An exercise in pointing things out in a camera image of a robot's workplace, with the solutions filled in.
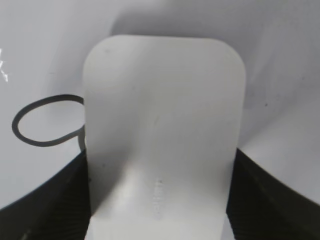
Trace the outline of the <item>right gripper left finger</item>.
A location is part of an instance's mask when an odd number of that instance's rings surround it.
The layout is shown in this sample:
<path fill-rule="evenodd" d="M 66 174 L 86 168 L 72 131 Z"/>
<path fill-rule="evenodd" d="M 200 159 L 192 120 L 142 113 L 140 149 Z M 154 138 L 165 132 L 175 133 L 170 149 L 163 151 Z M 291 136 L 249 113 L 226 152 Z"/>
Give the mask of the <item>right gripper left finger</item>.
<path fill-rule="evenodd" d="M 82 151 L 40 187 L 0 211 L 2 240 L 83 240 L 91 218 Z"/>

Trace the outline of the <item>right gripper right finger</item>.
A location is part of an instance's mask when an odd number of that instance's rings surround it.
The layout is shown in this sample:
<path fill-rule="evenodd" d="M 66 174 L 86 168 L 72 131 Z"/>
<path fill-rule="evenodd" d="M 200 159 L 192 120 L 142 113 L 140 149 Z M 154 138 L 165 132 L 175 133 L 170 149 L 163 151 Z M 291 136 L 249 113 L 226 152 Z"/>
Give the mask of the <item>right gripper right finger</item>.
<path fill-rule="evenodd" d="M 237 240 L 318 240 L 320 206 L 237 149 L 226 207 Z"/>

